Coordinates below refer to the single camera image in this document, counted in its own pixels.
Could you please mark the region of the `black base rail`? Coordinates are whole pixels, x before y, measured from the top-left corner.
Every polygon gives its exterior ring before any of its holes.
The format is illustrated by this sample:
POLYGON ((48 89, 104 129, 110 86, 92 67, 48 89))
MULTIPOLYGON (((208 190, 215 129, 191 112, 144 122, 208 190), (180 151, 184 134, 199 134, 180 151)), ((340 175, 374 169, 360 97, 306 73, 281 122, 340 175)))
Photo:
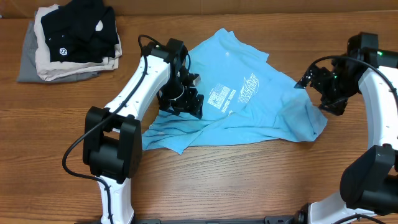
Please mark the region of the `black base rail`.
POLYGON ((132 224, 308 224, 307 215, 299 212, 296 215, 266 216, 262 219, 219 219, 219 220, 138 220, 135 217, 132 224))

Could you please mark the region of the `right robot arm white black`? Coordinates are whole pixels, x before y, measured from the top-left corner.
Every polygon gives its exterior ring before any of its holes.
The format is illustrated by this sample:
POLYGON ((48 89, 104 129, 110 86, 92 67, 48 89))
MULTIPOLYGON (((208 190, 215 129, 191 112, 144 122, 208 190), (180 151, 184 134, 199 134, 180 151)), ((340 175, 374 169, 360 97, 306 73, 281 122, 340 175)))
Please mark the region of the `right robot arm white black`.
POLYGON ((340 189, 308 204, 291 223, 352 223, 397 213, 397 52, 360 47, 312 62, 297 88, 321 93, 321 109, 344 112, 348 98, 362 94, 368 123, 368 148, 343 172, 340 189), (333 69, 318 67, 330 59, 333 69))

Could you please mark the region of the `light blue printed t-shirt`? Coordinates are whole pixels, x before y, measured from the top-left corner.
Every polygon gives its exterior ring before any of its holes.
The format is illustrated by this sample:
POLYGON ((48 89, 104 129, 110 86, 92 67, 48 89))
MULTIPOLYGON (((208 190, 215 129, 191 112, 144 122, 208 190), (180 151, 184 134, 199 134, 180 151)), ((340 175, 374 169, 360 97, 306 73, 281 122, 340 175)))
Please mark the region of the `light blue printed t-shirt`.
POLYGON ((230 146, 274 139, 312 142, 327 120, 295 81, 267 63, 265 52, 220 29, 190 51, 200 75, 203 116, 161 111, 142 136, 145 150, 181 154, 190 146, 230 146))

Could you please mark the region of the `black polo shirt with logo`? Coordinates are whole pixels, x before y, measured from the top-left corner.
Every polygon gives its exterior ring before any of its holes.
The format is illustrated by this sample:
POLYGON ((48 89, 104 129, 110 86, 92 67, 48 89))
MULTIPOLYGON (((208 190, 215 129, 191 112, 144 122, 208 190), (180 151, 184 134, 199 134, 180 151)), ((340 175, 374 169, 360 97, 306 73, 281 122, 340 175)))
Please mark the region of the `black polo shirt with logo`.
POLYGON ((101 63, 116 56, 115 13, 102 0, 72 0, 40 21, 51 62, 101 63))

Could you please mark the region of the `folded grey garment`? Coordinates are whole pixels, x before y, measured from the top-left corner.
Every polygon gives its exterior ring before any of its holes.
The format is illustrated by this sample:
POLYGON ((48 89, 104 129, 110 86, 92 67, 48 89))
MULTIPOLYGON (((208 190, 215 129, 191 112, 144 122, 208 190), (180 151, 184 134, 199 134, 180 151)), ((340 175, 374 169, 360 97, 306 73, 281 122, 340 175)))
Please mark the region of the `folded grey garment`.
POLYGON ((38 76, 36 70, 35 52, 37 49, 38 44, 34 32, 34 22, 30 21, 22 46, 21 65, 17 78, 18 83, 73 83, 96 78, 100 75, 99 72, 86 72, 56 78, 51 81, 44 81, 38 76))

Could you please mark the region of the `folded beige garment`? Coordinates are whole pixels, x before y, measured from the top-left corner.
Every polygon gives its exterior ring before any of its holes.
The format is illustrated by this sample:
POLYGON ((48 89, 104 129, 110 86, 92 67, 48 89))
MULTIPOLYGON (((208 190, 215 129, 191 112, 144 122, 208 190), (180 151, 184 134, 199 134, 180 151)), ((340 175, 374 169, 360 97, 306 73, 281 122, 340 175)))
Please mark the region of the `folded beige garment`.
POLYGON ((50 7, 40 7, 35 15, 34 34, 37 38, 37 50, 35 51, 35 64, 38 76, 42 81, 50 82, 62 77, 70 77, 72 75, 99 72, 102 70, 114 70, 119 67, 119 57, 122 56, 121 40, 117 35, 119 43, 114 45, 115 57, 104 57, 102 62, 94 63, 75 63, 75 62, 51 62, 50 50, 45 43, 45 36, 41 18, 48 13, 59 8, 58 4, 50 7))

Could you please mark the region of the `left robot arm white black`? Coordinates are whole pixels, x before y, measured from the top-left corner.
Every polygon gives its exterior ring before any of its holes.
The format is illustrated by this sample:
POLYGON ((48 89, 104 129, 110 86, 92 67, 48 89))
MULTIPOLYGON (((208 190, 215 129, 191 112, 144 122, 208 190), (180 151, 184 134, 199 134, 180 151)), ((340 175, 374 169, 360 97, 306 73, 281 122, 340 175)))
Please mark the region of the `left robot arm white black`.
POLYGON ((188 50, 181 40, 165 45, 152 40, 140 46, 137 70, 104 108, 91 107, 85 118, 83 163, 100 187, 100 223, 132 223, 131 179, 142 158, 141 121, 151 101, 172 115, 203 116, 203 95, 195 88, 200 76, 185 65, 188 50))

